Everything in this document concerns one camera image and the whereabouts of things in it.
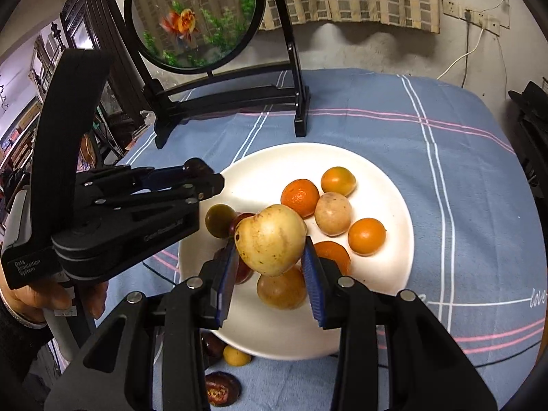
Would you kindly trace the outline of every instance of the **white stripe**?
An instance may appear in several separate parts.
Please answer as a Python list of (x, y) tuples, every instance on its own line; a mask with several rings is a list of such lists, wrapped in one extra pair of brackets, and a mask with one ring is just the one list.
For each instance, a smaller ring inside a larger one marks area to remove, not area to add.
[(137, 154), (138, 154), (139, 152), (141, 152), (145, 147), (147, 147), (147, 144), (149, 144), (150, 141), (151, 141), (152, 139), (154, 139), (155, 137), (156, 137), (156, 133), (155, 133), (155, 132), (150, 133), (150, 136), (147, 138), (147, 140), (144, 142), (144, 144), (141, 145), (141, 146), (139, 147), (139, 149), (135, 152), (135, 154), (133, 154), (133, 156), (130, 157), (130, 159), (128, 159), (127, 165), (131, 165), (131, 164), (133, 163), (133, 161), (134, 161), (135, 156), (137, 156)]
[[(402, 83), (403, 87), (406, 90), (407, 95), (409, 96), (409, 99), (411, 100), (411, 103), (413, 104), (413, 108), (415, 109), (415, 112), (417, 114), (417, 117), (420, 119), (419, 110), (416, 107), (415, 100), (413, 100), (413, 96), (409, 92), (406, 86), (406, 81), (402, 76), (398, 76)], [(442, 205), (442, 199), (439, 196), (439, 189), (438, 189), (438, 179), (436, 177), (436, 172), (434, 170), (434, 162), (432, 162), (432, 154), (430, 152), (430, 143), (428, 141), (428, 138), (426, 137), (426, 131), (424, 130), (423, 122), (420, 123), (420, 128), (423, 131), (423, 138), (426, 142), (426, 150), (428, 153), (428, 162), (430, 164), (430, 171), (432, 172), (432, 179), (434, 180), (434, 189), (436, 190), (436, 197), (438, 199), (438, 206), (439, 211), (442, 215), (442, 250), (441, 250), (441, 274), (440, 274), (440, 288), (439, 288), (439, 307), (438, 307), (438, 320), (442, 321), (442, 315), (443, 315), (443, 300), (445, 299), (445, 240), (446, 240), (446, 222), (445, 222), (445, 210), (443, 209)]]
[(522, 300), (502, 301), (499, 303), (439, 303), (437, 301), (429, 301), (428, 304), (441, 304), (442, 306), (459, 306), (459, 307), (482, 307), (482, 306), (504, 306), (505, 304), (525, 303), (531, 301), (531, 298)]
[[(188, 100), (188, 98), (190, 97), (190, 95), (192, 94), (192, 92), (194, 91), (195, 88), (192, 88), (188, 94), (186, 95), (185, 99), (184, 99), (184, 102), (186, 102)], [(146, 143), (144, 143), (143, 146), (141, 146), (141, 148), (139, 148), (139, 150), (128, 160), (128, 164), (129, 165), (133, 165), (133, 163), (135, 163), (135, 161), (138, 159), (139, 156), (141, 156), (142, 152), (147, 149), (149, 147), (149, 145), (152, 143), (152, 140), (154, 140), (156, 137), (156, 133), (152, 133), (149, 138), (146, 140)]]
[[(281, 71), (281, 73), (279, 74), (279, 76), (278, 76), (278, 81), (276, 81), (276, 86), (279, 85), (279, 80), (280, 80), (280, 78), (282, 77), (283, 73), (284, 73), (284, 71)], [(232, 162), (230, 163), (230, 165), (232, 165), (234, 162), (236, 162), (236, 161), (238, 160), (239, 154), (242, 152), (243, 147), (246, 146), (247, 141), (249, 140), (249, 138), (250, 138), (251, 135), (253, 134), (253, 131), (255, 130), (256, 126), (259, 124), (259, 122), (260, 122), (260, 120), (261, 120), (261, 117), (262, 117), (262, 115), (264, 114), (264, 112), (265, 112), (265, 111), (263, 110), (263, 111), (261, 112), (260, 116), (257, 117), (257, 120), (255, 121), (255, 125), (253, 125), (253, 128), (251, 128), (251, 131), (249, 131), (249, 134), (247, 135), (246, 140), (243, 141), (242, 146), (239, 148), (238, 152), (237, 152), (236, 155), (234, 156), (234, 159), (232, 159)]]
[(162, 355), (163, 348), (164, 348), (164, 342), (161, 341), (160, 342), (160, 347), (158, 348), (158, 352), (156, 353), (156, 356), (154, 357), (154, 363), (152, 364), (153, 366), (156, 364), (156, 362), (160, 358), (160, 355)]
[[(286, 75), (287, 75), (287, 71), (283, 74), (283, 78), (282, 78), (282, 83), (280, 84), (280, 87), (283, 88), (283, 83), (284, 81), (286, 80)], [(245, 157), (245, 155), (247, 154), (248, 150), (249, 150), (249, 147), (251, 146), (251, 144), (253, 143), (253, 141), (255, 140), (255, 138), (257, 137), (257, 134), (259, 133), (259, 131), (261, 131), (261, 128), (262, 126), (265, 124), (265, 121), (266, 121), (266, 118), (269, 116), (270, 114), (270, 111), (272, 111), (272, 108), (274, 107), (274, 105), (270, 105), (270, 108), (268, 109), (268, 111), (266, 112), (266, 115), (262, 118), (262, 122), (261, 122), (261, 125), (259, 126), (259, 128), (257, 128), (257, 130), (255, 131), (255, 134), (253, 135), (253, 138), (251, 138), (251, 140), (249, 141), (249, 143), (247, 144), (247, 148), (246, 150), (243, 152), (243, 155), (242, 155), (242, 159)]]
[(154, 139), (156, 138), (156, 133), (152, 133), (149, 137), (149, 140), (146, 141), (146, 144), (136, 153), (133, 155), (131, 162), (128, 161), (130, 165), (133, 165), (135, 161), (138, 159), (139, 156), (143, 153), (144, 150), (146, 150), (151, 143), (154, 142)]
[[(177, 261), (177, 265), (176, 265), (176, 268), (179, 269), (179, 261)], [(179, 275), (179, 270), (177, 270), (174, 274), (173, 274), (173, 282), (175, 284), (177, 284), (177, 276)]]
[(249, 134), (247, 135), (246, 140), (243, 141), (242, 146), (239, 148), (238, 152), (237, 152), (236, 155), (234, 156), (234, 159), (232, 159), (232, 162), (230, 163), (230, 165), (232, 165), (234, 162), (236, 162), (236, 161), (238, 160), (238, 156), (239, 156), (240, 152), (243, 150), (243, 147), (246, 146), (247, 141), (249, 140), (249, 138), (250, 138), (251, 135), (253, 134), (253, 130), (255, 129), (255, 127), (257, 126), (257, 124), (259, 123), (259, 121), (261, 120), (262, 113), (264, 113), (264, 111), (261, 112), (261, 115), (260, 115), (259, 117), (257, 117), (257, 120), (255, 121), (255, 125), (253, 125), (253, 128), (251, 128), (251, 131), (249, 131)]
[(451, 332), (451, 320), (453, 319), (453, 302), (455, 301), (455, 246), (456, 246), (456, 233), (455, 233), (455, 221), (453, 220), (453, 212), (451, 211), (451, 206), (449, 205), (449, 198), (447, 196), (447, 188), (445, 184), (445, 177), (443, 176), (443, 169), (442, 164), (439, 161), (439, 153), (438, 153), (438, 144), (436, 143), (436, 140), (434, 139), (434, 134), (432, 133), (432, 128), (430, 127), (428, 123), (428, 117), (426, 117), (426, 111), (424, 111), (423, 103), (420, 101), (419, 96), (415, 92), (415, 88), (413, 87), (413, 84), (411, 81), (407, 78), (407, 76), (403, 76), (407, 83), (409, 84), (409, 87), (411, 88), (411, 91), (415, 95), (420, 110), (423, 113), (423, 116), (426, 120), (426, 126), (428, 127), (428, 130), (430, 132), (430, 137), (432, 138), (432, 143), (434, 144), (434, 152), (436, 155), (436, 162), (438, 164), (439, 169), (439, 178), (442, 181), (442, 188), (443, 188), (443, 196), (445, 197), (447, 212), (449, 213), (449, 220), (451, 222), (451, 291), (449, 294), (449, 313), (447, 315), (447, 331)]

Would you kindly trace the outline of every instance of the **white plate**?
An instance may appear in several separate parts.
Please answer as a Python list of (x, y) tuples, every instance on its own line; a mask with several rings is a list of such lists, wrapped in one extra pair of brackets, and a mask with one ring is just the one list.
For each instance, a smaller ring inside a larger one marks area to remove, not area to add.
[[(353, 222), (364, 217), (381, 221), (386, 242), (372, 257), (350, 251), (346, 233), (325, 236), (314, 218), (306, 223), (313, 242), (333, 240), (343, 245), (352, 258), (351, 275), (371, 290), (395, 295), (404, 289), (413, 263), (414, 236), (411, 217), (394, 183), (377, 166), (342, 148), (323, 144), (286, 144), (263, 149), (239, 160), (221, 172), (223, 192), (200, 205), (200, 230), (179, 244), (182, 279), (198, 275), (225, 241), (212, 237), (204, 225), (208, 209), (228, 204), (236, 211), (258, 212), (279, 204), (284, 187), (295, 179), (310, 179), (321, 192), (320, 180), (331, 167), (348, 168), (357, 179), (349, 196)], [(275, 360), (305, 360), (338, 351), (339, 330), (324, 331), (312, 317), (310, 303), (294, 311), (279, 311), (259, 300), (259, 275), (234, 288), (228, 318), (216, 334), (228, 344), (259, 357)]]

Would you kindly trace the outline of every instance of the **person's hand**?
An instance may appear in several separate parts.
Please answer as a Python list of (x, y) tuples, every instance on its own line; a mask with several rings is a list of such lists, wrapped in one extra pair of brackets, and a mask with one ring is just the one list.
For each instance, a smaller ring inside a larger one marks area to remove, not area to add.
[[(97, 319), (105, 312), (108, 286), (108, 282), (105, 282), (80, 290), (84, 307), (93, 318)], [(0, 289), (7, 304), (32, 323), (44, 322), (43, 308), (64, 310), (72, 305), (72, 300), (66, 290), (51, 279), (44, 279), (30, 286), (11, 290), (5, 280), (1, 264)]]

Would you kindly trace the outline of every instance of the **orange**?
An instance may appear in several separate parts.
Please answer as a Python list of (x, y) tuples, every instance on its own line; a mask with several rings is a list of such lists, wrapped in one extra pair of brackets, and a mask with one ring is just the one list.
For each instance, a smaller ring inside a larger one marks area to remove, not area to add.
[(314, 244), (314, 248), (318, 257), (335, 261), (341, 274), (350, 273), (350, 255), (342, 245), (333, 241), (321, 241)]
[(280, 203), (295, 210), (302, 218), (314, 214), (320, 192), (308, 179), (297, 179), (283, 189)]
[(383, 223), (374, 218), (356, 221), (348, 230), (348, 244), (352, 251), (362, 257), (369, 257), (384, 244), (386, 230)]
[(323, 174), (321, 185), (324, 193), (348, 196), (356, 188), (356, 177), (344, 167), (333, 167)]

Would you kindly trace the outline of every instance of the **round decorative screen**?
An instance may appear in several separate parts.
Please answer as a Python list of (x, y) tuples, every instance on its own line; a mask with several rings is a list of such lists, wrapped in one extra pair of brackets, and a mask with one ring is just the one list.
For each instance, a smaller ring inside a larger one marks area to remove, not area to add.
[(179, 74), (210, 72), (236, 57), (257, 32), (265, 0), (125, 0), (125, 24), (139, 52)]

